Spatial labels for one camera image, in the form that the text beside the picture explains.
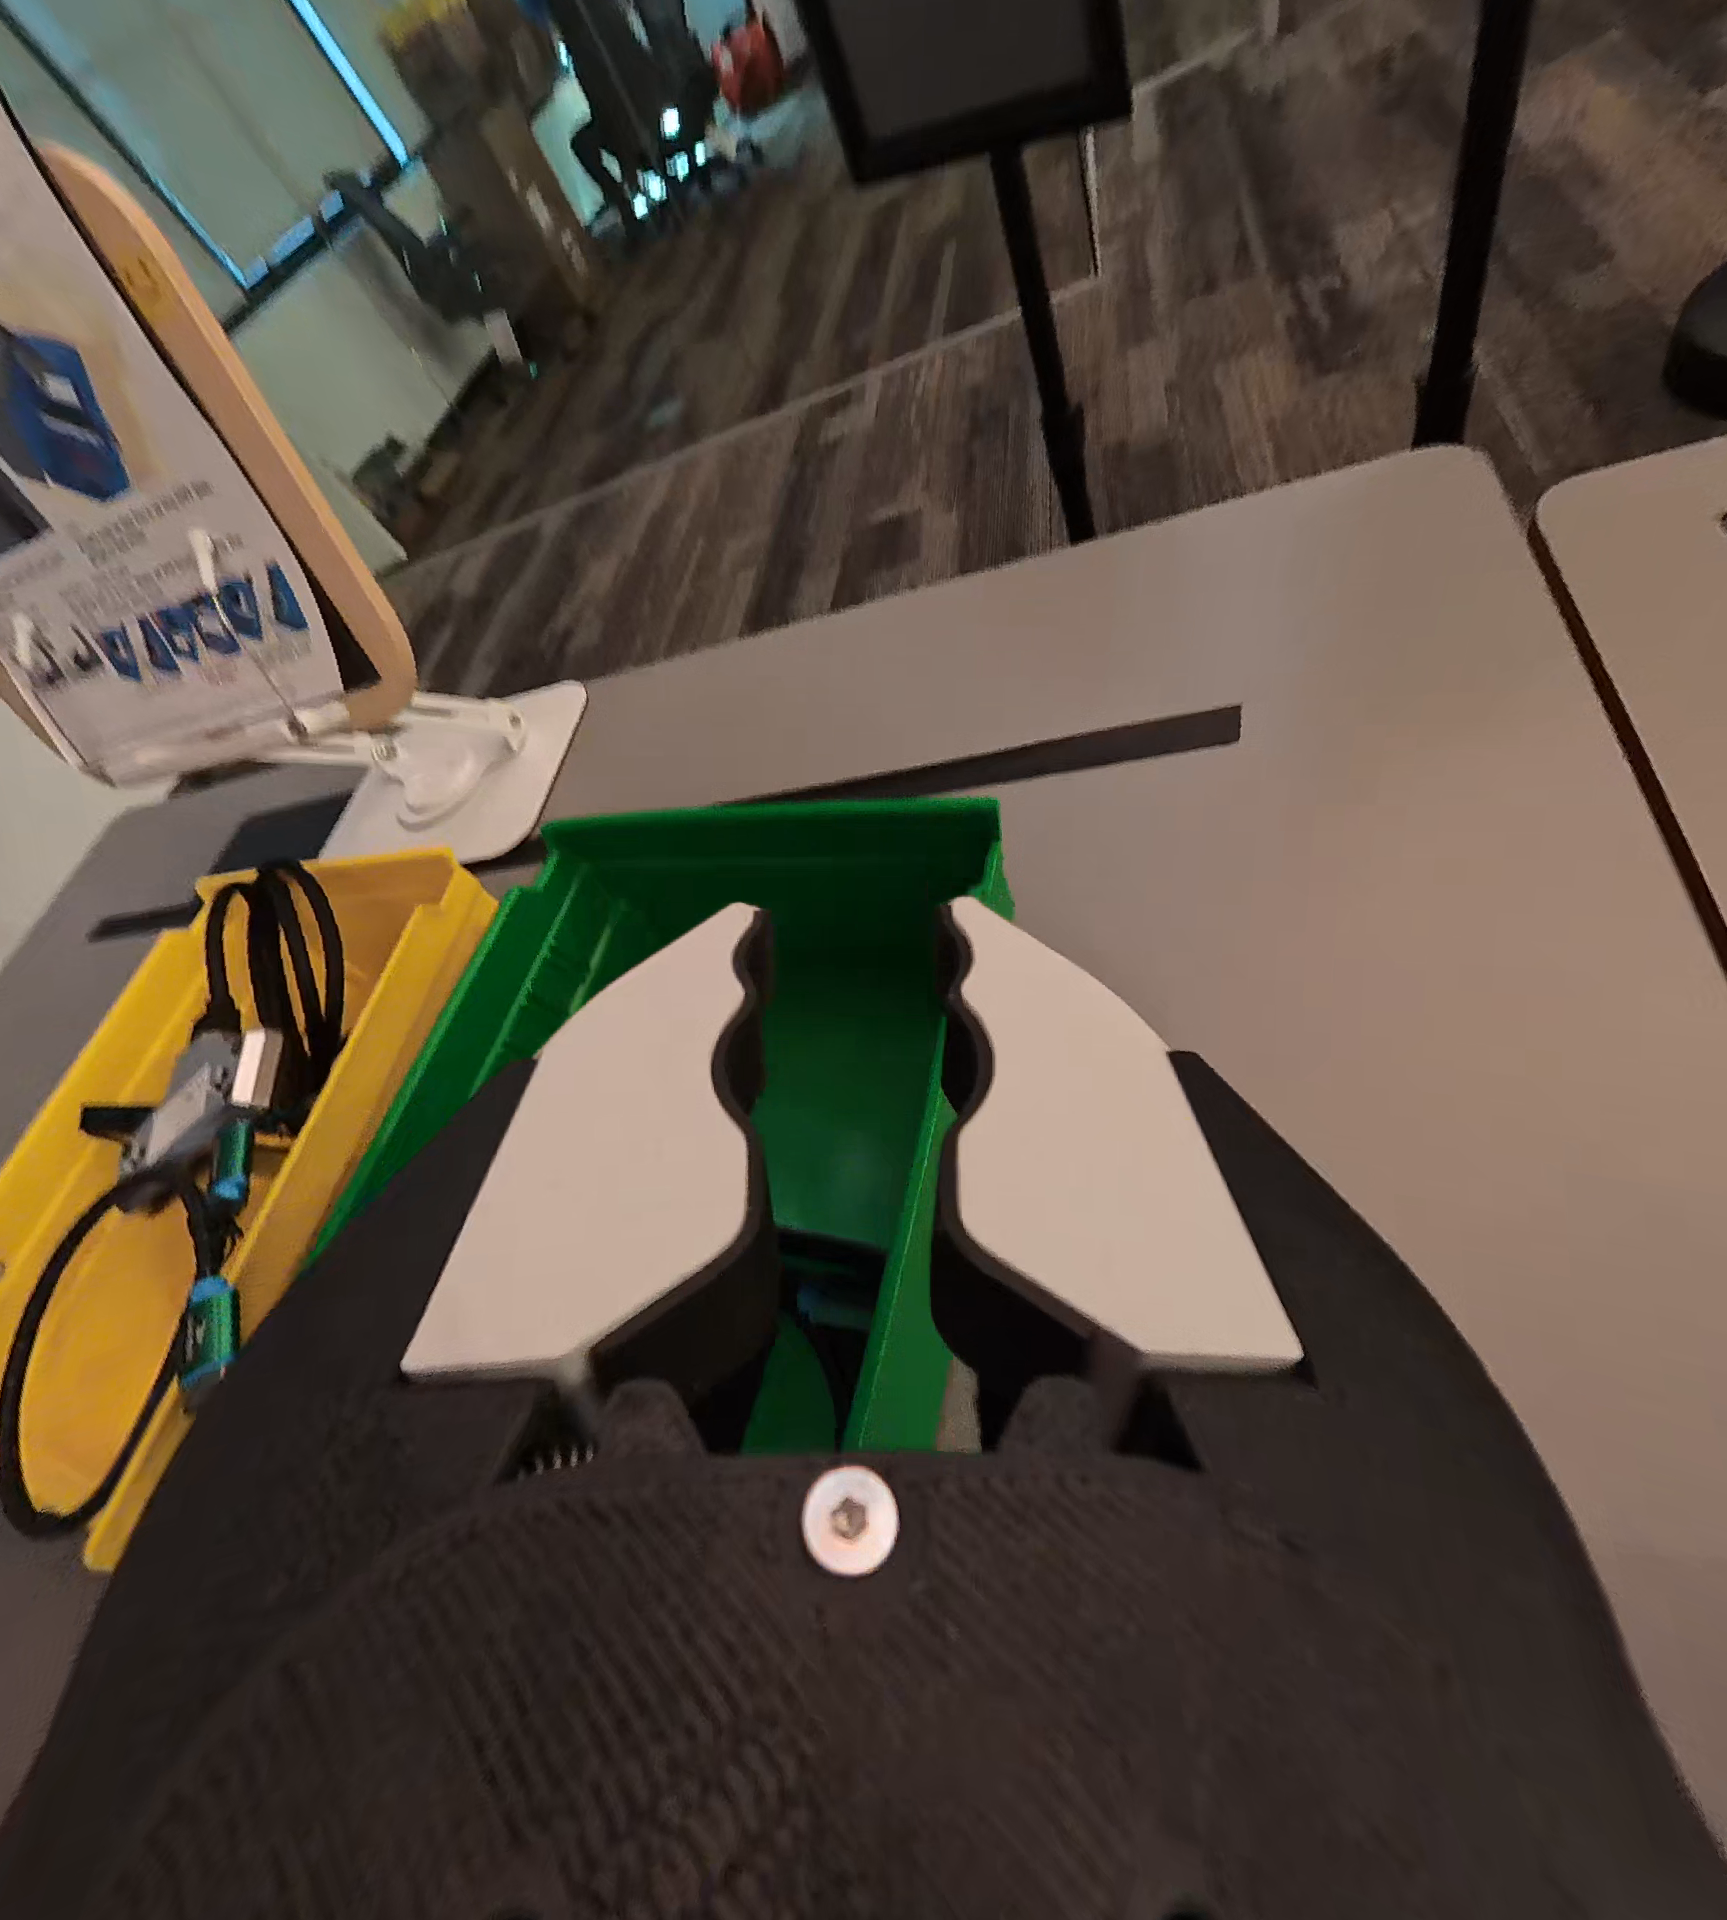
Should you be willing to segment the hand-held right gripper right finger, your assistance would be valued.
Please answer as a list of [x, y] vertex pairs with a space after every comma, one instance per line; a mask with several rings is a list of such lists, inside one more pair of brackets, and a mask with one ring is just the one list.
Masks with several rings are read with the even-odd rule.
[[985, 1380], [1289, 1375], [1305, 1357], [1157, 1033], [977, 901], [948, 1014], [932, 1316]]

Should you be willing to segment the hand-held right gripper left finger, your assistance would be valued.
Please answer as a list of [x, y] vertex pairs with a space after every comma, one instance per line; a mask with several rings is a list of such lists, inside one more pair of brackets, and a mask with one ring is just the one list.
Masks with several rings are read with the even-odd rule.
[[402, 1354], [408, 1380], [732, 1389], [776, 1345], [754, 1121], [774, 922], [718, 911], [542, 1045]]

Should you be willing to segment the green plastic bin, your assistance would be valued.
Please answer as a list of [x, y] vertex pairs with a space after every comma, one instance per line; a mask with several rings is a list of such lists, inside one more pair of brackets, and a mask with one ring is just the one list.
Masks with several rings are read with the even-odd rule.
[[768, 912], [776, 983], [756, 1106], [782, 1252], [740, 1451], [930, 1451], [950, 1354], [930, 1316], [946, 1017], [936, 921], [1015, 915], [989, 797], [652, 810], [542, 829], [322, 1229], [324, 1255], [498, 1072], [732, 902]]

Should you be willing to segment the silver grey usb adapter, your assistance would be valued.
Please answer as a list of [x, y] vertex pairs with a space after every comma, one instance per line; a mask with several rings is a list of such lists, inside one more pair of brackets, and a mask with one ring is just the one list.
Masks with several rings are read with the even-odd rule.
[[124, 1140], [120, 1183], [162, 1188], [192, 1169], [232, 1127], [278, 1115], [292, 1045], [274, 1026], [202, 1026], [178, 1056], [168, 1093]]

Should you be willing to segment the yellow plastic bin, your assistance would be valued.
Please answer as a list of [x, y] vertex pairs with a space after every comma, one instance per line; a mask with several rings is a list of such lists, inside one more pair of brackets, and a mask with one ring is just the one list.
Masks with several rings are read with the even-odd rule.
[[[298, 1140], [262, 1143], [226, 1281], [250, 1347], [314, 1255], [444, 1002], [492, 925], [492, 896], [446, 853], [316, 863], [346, 949], [346, 1045]], [[0, 1022], [0, 1393], [12, 1333], [44, 1263], [116, 1178], [120, 1150], [80, 1128], [86, 1104], [160, 1100], [206, 1002], [204, 931], [158, 937], [120, 963], [94, 1017]], [[44, 1511], [86, 1501], [130, 1434], [196, 1278], [180, 1207], [94, 1229], [38, 1330], [20, 1409], [22, 1467]]]

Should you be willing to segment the white stand base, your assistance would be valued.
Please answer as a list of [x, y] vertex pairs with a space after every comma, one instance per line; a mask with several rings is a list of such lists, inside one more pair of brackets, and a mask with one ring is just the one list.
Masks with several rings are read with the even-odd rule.
[[508, 698], [420, 693], [382, 732], [326, 742], [360, 782], [320, 859], [450, 853], [476, 866], [526, 844], [588, 712], [582, 683]]

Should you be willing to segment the instruction sheet on wooden board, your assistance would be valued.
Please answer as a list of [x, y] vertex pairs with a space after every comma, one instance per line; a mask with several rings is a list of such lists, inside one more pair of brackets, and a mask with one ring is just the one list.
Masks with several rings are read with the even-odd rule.
[[0, 696], [132, 787], [386, 728], [408, 637], [136, 200], [0, 93]]

